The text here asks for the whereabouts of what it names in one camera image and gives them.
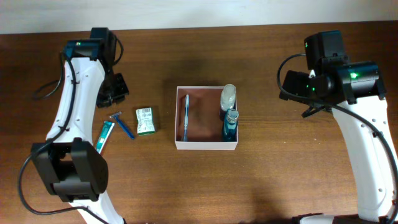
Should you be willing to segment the blue disposable razor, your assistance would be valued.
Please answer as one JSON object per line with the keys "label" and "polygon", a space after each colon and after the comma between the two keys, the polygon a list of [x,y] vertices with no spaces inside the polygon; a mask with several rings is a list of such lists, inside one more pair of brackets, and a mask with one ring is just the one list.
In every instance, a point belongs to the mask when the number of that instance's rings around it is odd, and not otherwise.
{"label": "blue disposable razor", "polygon": [[130,131],[130,129],[129,129],[129,128],[124,124],[124,122],[119,118],[121,114],[122,114],[122,112],[119,111],[119,112],[117,112],[117,113],[111,114],[109,117],[110,117],[111,119],[114,119],[114,120],[119,124],[119,126],[121,127],[121,129],[127,134],[127,136],[128,136],[130,139],[135,139],[135,137],[134,137],[133,133]]}

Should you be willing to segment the green white soap packet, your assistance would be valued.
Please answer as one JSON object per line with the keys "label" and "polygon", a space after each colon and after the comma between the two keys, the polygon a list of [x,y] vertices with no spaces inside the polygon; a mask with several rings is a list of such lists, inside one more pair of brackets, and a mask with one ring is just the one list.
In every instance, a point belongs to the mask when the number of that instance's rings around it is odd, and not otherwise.
{"label": "green white soap packet", "polygon": [[155,133],[155,124],[152,108],[137,109],[136,118],[138,135],[143,136]]}

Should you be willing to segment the white spray bottle blue base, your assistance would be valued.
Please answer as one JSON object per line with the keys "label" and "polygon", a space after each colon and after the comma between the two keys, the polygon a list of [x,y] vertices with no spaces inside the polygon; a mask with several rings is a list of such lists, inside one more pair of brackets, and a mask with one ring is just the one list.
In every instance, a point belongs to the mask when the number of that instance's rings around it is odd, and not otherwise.
{"label": "white spray bottle blue base", "polygon": [[220,97],[220,120],[224,120],[226,112],[235,107],[236,87],[233,84],[224,86]]}

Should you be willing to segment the blue white toothbrush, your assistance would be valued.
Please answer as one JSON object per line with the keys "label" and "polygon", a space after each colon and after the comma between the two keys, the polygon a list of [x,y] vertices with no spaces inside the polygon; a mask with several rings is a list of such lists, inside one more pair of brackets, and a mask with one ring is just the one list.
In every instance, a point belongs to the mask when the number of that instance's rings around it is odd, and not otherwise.
{"label": "blue white toothbrush", "polygon": [[188,129],[188,113],[189,113],[190,96],[185,96],[185,114],[184,114],[184,124],[183,124],[183,138],[182,141],[187,141],[187,129]]}

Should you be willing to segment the teal mouthwash bottle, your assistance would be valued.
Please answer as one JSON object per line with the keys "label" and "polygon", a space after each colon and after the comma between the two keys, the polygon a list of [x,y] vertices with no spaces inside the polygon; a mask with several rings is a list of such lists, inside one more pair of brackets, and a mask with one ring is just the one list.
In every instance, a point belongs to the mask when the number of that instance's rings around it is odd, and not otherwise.
{"label": "teal mouthwash bottle", "polygon": [[223,141],[235,141],[238,128],[239,113],[236,109],[229,109],[224,117],[222,137]]}

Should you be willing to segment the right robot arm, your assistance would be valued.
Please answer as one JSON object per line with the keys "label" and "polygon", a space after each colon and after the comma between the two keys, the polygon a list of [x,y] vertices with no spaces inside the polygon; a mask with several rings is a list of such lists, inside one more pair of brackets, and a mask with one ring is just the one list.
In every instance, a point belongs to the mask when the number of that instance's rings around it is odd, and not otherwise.
{"label": "right robot arm", "polygon": [[333,115],[348,150],[358,212],[309,213],[293,217],[293,223],[397,223],[397,154],[378,65],[351,63],[338,30],[310,35],[303,44],[309,72],[289,70],[278,78],[279,97],[308,105],[304,118],[320,111]]}

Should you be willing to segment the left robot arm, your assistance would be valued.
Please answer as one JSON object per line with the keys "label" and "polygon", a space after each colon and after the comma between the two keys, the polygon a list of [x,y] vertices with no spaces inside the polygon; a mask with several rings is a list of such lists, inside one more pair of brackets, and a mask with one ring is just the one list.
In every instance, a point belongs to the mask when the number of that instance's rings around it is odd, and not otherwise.
{"label": "left robot arm", "polygon": [[70,40],[61,53],[64,82],[55,121],[43,143],[34,143],[30,160],[50,195],[69,203],[87,223],[125,223],[106,191],[108,165],[93,144],[96,108],[122,102],[129,90],[113,72],[122,46],[106,27],[87,39]]}

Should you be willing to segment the green white toothpaste tube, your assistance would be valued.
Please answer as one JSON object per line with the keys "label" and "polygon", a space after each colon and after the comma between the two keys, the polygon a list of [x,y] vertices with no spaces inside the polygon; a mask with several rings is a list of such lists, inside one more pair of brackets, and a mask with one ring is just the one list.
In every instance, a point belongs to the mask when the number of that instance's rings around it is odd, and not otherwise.
{"label": "green white toothpaste tube", "polygon": [[102,130],[100,132],[99,138],[97,140],[95,149],[96,151],[101,154],[104,145],[106,144],[106,141],[108,140],[113,128],[114,128],[114,123],[111,121],[105,121],[104,125],[102,127]]}

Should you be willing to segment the white cardboard box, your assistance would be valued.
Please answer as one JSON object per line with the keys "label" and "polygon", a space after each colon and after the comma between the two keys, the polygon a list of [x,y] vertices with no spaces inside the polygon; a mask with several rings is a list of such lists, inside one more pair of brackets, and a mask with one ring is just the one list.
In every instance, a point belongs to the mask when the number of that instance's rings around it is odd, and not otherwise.
{"label": "white cardboard box", "polygon": [[[233,151],[239,141],[223,141],[220,120],[222,86],[178,86],[175,105],[174,140],[178,150]],[[187,141],[182,141],[185,96],[190,96]]]}

